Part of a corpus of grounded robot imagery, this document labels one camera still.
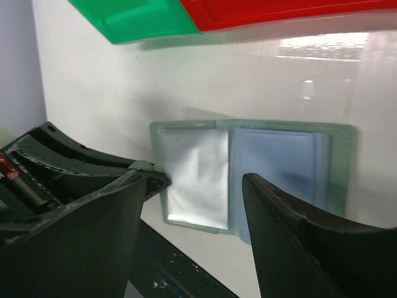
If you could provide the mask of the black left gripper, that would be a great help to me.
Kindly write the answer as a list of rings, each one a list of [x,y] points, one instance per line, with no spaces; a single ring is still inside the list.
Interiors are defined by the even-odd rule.
[[[1,244],[108,245],[130,235],[128,167],[145,197],[170,185],[154,164],[93,150],[45,122],[1,149]]]

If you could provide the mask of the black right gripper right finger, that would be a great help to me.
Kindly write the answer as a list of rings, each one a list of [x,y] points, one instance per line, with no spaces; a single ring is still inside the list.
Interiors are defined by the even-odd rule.
[[[257,174],[242,179],[262,297],[395,297],[396,229],[354,222]]]

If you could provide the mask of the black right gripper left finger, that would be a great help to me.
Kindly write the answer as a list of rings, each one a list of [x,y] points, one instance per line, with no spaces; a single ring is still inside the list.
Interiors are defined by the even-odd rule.
[[[1,225],[2,297],[123,297],[146,191],[131,171],[72,203]]]

